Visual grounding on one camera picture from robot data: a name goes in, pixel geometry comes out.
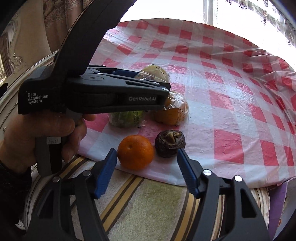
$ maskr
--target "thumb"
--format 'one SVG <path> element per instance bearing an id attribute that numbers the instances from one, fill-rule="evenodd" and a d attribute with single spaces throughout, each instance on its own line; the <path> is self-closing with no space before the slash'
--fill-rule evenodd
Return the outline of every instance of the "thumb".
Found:
<path id="1" fill-rule="evenodd" d="M 30 137 L 64 137 L 75 128 L 72 118 L 48 110 L 24 115 L 22 125 Z"/>

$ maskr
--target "orange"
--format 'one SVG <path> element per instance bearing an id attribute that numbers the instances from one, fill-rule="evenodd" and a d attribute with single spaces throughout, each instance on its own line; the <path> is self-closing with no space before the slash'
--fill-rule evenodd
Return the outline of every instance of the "orange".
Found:
<path id="1" fill-rule="evenodd" d="M 117 156 L 123 167 L 138 171 L 151 163 L 154 157 L 154 148 L 146 137 L 127 136 L 120 142 Z"/>
<path id="2" fill-rule="evenodd" d="M 170 91 L 165 106 L 162 110 L 153 110 L 151 117 L 158 123 L 165 125 L 178 126 L 188 115 L 188 104 L 184 97 L 174 91 Z"/>

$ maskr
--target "dark brown bulb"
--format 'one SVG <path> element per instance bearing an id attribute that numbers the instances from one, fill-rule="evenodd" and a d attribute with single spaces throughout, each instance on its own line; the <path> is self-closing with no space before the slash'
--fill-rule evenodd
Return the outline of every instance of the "dark brown bulb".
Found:
<path id="1" fill-rule="evenodd" d="M 176 156 L 178 149 L 184 148 L 185 144 L 185 136 L 181 131 L 162 131 L 155 139 L 155 150 L 160 157 L 170 158 Z"/>

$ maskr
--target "silver rivet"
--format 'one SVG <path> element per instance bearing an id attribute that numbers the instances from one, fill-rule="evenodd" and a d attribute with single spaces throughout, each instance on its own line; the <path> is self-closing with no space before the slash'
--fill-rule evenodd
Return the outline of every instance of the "silver rivet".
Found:
<path id="1" fill-rule="evenodd" d="M 91 171 L 90 170 L 85 170 L 83 173 L 82 173 L 83 176 L 85 177 L 88 177 L 91 175 Z"/>
<path id="2" fill-rule="evenodd" d="M 58 183 L 59 181 L 60 181 L 60 177 L 59 176 L 57 176 L 57 177 L 54 177 L 53 179 L 52 179 L 52 181 L 54 182 L 54 183 Z"/>
<path id="3" fill-rule="evenodd" d="M 206 175 L 206 176 L 210 176 L 210 175 L 212 175 L 212 172 L 211 172 L 210 170 L 208 170 L 208 169 L 203 170 L 202 173 L 203 173 L 204 175 Z"/>
<path id="4" fill-rule="evenodd" d="M 236 176 L 234 177 L 234 179 L 235 179 L 237 182 L 241 182 L 241 181 L 242 181 L 242 177 L 239 176 L 239 175 L 236 175 Z"/>

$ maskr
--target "lace curtain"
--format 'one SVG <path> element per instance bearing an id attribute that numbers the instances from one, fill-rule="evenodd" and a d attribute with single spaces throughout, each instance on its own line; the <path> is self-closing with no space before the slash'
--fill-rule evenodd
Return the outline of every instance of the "lace curtain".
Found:
<path id="1" fill-rule="evenodd" d="M 59 49 L 69 28 L 92 0 L 43 0 L 46 35 L 51 52 Z"/>
<path id="2" fill-rule="evenodd" d="M 236 2 L 242 9 L 249 9 L 259 16 L 265 25 L 270 22 L 278 31 L 280 31 L 287 39 L 289 45 L 296 46 L 295 35 L 296 33 L 290 28 L 289 24 L 285 21 L 284 17 L 279 13 L 276 7 L 268 0 L 226 0 L 230 4 Z"/>

